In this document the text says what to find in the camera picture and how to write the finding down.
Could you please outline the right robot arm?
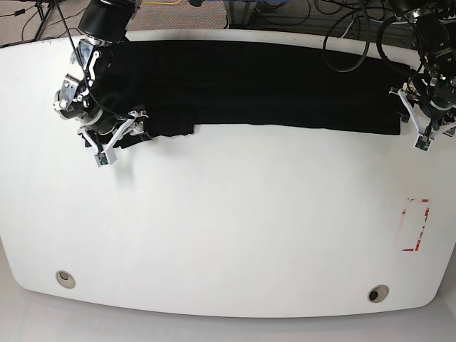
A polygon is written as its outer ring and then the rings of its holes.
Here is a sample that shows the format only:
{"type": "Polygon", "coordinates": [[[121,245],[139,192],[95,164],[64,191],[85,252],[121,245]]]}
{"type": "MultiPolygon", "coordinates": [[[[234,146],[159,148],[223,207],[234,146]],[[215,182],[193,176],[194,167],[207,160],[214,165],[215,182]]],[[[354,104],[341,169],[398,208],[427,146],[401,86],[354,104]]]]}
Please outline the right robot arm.
{"type": "Polygon", "coordinates": [[[71,43],[70,66],[53,102],[64,120],[79,122],[78,134],[93,148],[100,166],[116,161],[117,147],[150,139],[145,102],[127,90],[110,89],[106,79],[113,46],[128,42],[126,28],[140,5],[140,1],[90,1],[78,25],[84,36],[71,43]]]}

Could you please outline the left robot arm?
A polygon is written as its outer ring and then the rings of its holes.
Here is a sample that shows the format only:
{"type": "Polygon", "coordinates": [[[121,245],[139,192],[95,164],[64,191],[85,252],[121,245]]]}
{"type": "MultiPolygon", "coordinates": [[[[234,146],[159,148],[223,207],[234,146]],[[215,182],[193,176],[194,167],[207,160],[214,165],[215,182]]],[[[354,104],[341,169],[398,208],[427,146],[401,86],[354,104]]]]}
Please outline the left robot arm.
{"type": "Polygon", "coordinates": [[[393,89],[406,107],[418,132],[415,147],[427,151],[438,135],[455,132],[455,18],[454,1],[390,1],[394,16],[379,27],[378,54],[393,70],[408,80],[401,89],[393,89]],[[412,30],[415,48],[424,69],[406,71],[397,67],[383,50],[383,34],[399,19],[412,30]]]}

